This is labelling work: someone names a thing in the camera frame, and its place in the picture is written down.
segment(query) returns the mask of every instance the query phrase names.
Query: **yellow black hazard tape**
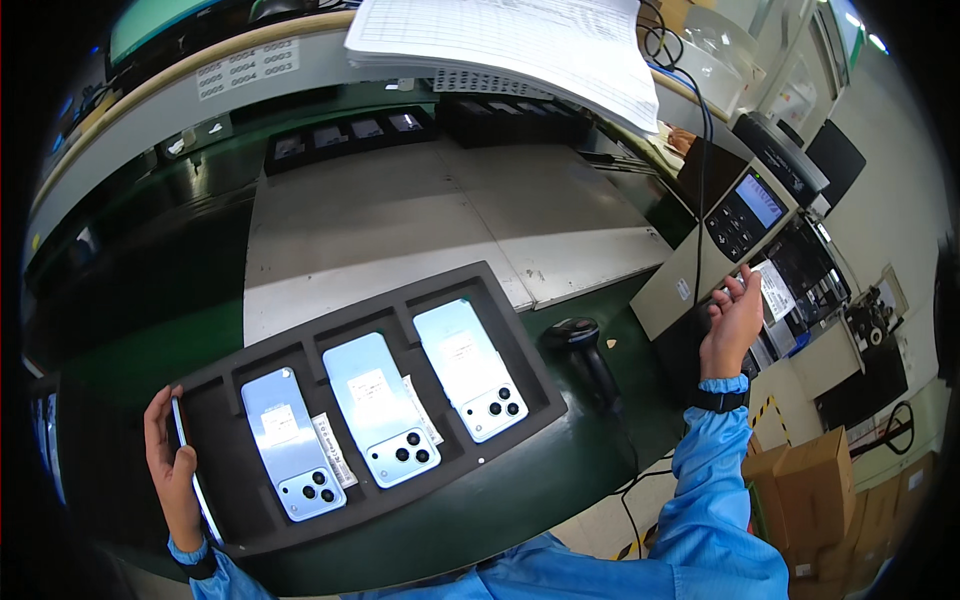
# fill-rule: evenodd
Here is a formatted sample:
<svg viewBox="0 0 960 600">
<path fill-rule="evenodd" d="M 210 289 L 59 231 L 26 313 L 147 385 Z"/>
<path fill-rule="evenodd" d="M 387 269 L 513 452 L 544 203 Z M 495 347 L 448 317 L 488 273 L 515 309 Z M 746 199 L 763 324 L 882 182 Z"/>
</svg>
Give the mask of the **yellow black hazard tape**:
<svg viewBox="0 0 960 600">
<path fill-rule="evenodd" d="M 783 428 L 783 435 L 786 437 L 787 445 L 793 447 L 793 443 L 790 442 L 790 432 L 786 430 L 786 423 L 783 421 L 783 415 L 780 413 L 780 408 L 777 406 L 777 401 L 773 396 L 768 396 L 767 401 L 760 405 L 760 412 L 756 413 L 752 419 L 750 419 L 750 428 L 753 429 L 756 427 L 756 424 L 760 421 L 760 417 L 763 417 L 764 411 L 770 408 L 770 405 L 773 404 L 774 410 L 777 411 L 777 416 L 780 417 L 780 427 Z"/>
</svg>

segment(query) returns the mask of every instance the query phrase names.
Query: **white work surface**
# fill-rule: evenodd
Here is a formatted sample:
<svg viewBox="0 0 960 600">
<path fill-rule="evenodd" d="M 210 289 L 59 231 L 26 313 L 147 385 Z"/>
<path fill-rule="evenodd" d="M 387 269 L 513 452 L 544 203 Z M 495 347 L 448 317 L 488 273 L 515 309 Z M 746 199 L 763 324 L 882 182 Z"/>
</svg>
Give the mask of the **white work surface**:
<svg viewBox="0 0 960 600">
<path fill-rule="evenodd" d="M 266 178 L 253 204 L 244 345 L 486 260 L 516 310 L 658 266 L 670 247 L 565 146 L 448 140 Z"/>
</svg>

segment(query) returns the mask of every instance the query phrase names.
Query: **black foam tray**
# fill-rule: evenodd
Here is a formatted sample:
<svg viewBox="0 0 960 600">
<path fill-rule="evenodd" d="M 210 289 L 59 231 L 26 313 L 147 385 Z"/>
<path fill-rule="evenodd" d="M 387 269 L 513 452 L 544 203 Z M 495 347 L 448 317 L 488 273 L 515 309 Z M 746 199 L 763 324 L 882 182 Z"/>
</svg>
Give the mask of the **black foam tray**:
<svg viewBox="0 0 960 600">
<path fill-rule="evenodd" d="M 529 409 L 526 419 L 482 444 L 470 438 L 450 406 L 413 326 L 415 315 L 458 298 L 470 300 Z M 424 409 L 444 438 L 438 445 L 443 459 L 438 467 L 387 490 L 377 487 L 350 436 L 321 360 L 327 349 L 372 331 L 380 331 L 386 338 L 400 374 L 411 375 Z M 326 412 L 344 458 L 359 479 L 357 485 L 346 489 L 347 506 L 300 523 L 289 520 L 279 504 L 239 396 L 242 385 L 281 367 L 290 367 L 297 374 L 310 417 Z M 489 468 L 491 459 L 566 412 L 563 397 L 486 262 L 323 315 L 244 348 L 174 385 L 177 383 L 184 389 L 184 428 L 199 456 L 201 488 L 225 550 L 236 558 L 315 540 L 413 502 L 475 468 Z M 171 436 L 171 443 L 177 444 L 176 436 Z"/>
</svg>

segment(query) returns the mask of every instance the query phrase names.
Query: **light blue smartphone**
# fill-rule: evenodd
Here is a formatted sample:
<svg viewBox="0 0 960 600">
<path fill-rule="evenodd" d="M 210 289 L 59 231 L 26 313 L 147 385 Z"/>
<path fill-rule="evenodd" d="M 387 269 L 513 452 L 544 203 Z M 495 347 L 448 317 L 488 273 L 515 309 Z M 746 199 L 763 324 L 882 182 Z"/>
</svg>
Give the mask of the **light blue smartphone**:
<svg viewBox="0 0 960 600">
<path fill-rule="evenodd" d="M 440 464 L 382 335 L 327 350 L 324 367 L 376 485 L 390 488 Z"/>
<path fill-rule="evenodd" d="M 469 300 L 418 314 L 414 328 L 450 405 L 475 442 L 485 442 L 527 416 L 527 405 Z"/>
<path fill-rule="evenodd" d="M 174 414 L 174 425 L 177 427 L 177 439 L 180 440 L 180 445 L 187 445 L 186 434 L 183 432 L 183 417 L 180 415 L 180 399 L 174 396 L 172 404 L 173 410 L 171 412 Z M 213 514 L 210 512 L 210 507 L 206 504 L 206 496 L 204 496 L 204 491 L 200 488 L 197 473 L 193 474 L 193 491 L 196 493 L 197 500 L 200 502 L 200 512 L 204 516 L 206 525 L 210 528 L 210 535 L 213 536 L 217 543 L 224 545 L 224 538 L 220 535 L 220 529 L 213 521 Z"/>
<path fill-rule="evenodd" d="M 256 440 L 280 504 L 293 521 L 303 521 L 347 504 L 289 367 L 240 388 L 247 423 Z"/>
</svg>

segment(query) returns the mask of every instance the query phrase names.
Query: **left hand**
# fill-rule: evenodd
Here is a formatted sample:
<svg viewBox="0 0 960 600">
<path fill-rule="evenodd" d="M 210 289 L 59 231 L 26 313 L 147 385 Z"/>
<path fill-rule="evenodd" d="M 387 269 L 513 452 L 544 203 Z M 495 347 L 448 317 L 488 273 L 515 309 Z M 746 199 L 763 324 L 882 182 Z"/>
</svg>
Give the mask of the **left hand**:
<svg viewBox="0 0 960 600">
<path fill-rule="evenodd" d="M 167 443 L 167 417 L 173 408 L 171 398 L 180 397 L 183 387 L 170 390 L 166 386 L 156 393 L 143 414 L 143 437 L 147 444 L 147 466 L 154 479 L 163 516 L 170 528 L 174 545 L 183 552 L 194 552 L 204 543 L 200 529 L 200 504 L 193 491 L 193 472 L 197 469 L 197 452 L 189 445 L 170 455 Z"/>
</svg>

